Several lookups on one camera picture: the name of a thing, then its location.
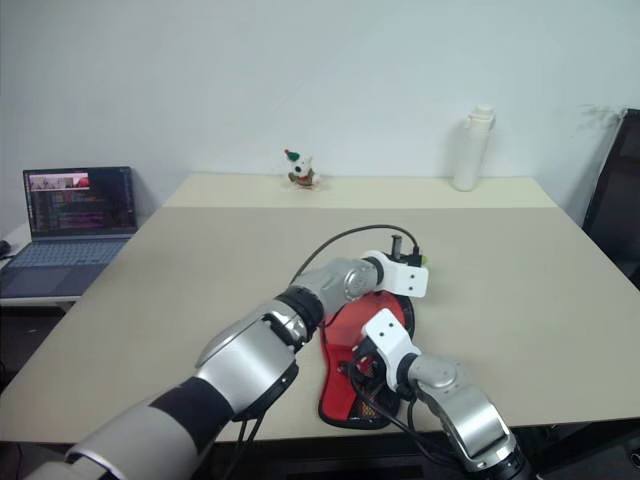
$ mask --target desk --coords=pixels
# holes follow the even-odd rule
[[[457,357],[510,425],[640,413],[640,294],[535,182],[488,179],[469,193],[437,179],[327,182],[313,192],[279,177],[190,177],[5,391],[0,439],[76,442],[182,381],[209,339],[282,291],[318,244],[367,223],[418,238],[430,286],[414,301],[414,341]],[[317,263],[372,248],[388,249],[389,232],[347,237]],[[258,438],[367,434],[318,418],[317,340],[298,364]],[[418,427],[439,428],[416,410]]]

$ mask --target laptop keyboard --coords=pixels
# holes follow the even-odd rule
[[[106,265],[114,259],[126,241],[34,242],[20,252],[11,267],[61,267]]]

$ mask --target red object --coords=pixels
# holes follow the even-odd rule
[[[407,297],[397,297],[388,292],[369,294],[357,302],[346,305],[335,318],[325,319],[329,325],[321,332],[322,351],[327,366],[322,397],[318,405],[320,417],[327,423],[346,428],[382,428],[388,421],[372,422],[354,416],[354,406],[359,402],[345,363],[353,359],[353,347],[362,340],[362,327],[381,309],[388,308],[398,321],[413,334],[413,309]]]

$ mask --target small figurine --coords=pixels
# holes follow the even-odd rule
[[[311,168],[312,157],[302,158],[297,152],[286,150],[287,159],[291,162],[291,171],[289,172],[289,180],[300,185],[301,187],[311,188],[318,183],[319,175]]]

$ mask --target white water bottle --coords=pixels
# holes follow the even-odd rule
[[[496,114],[491,105],[478,105],[467,117],[463,145],[451,181],[456,190],[468,192],[476,186],[495,121]]]

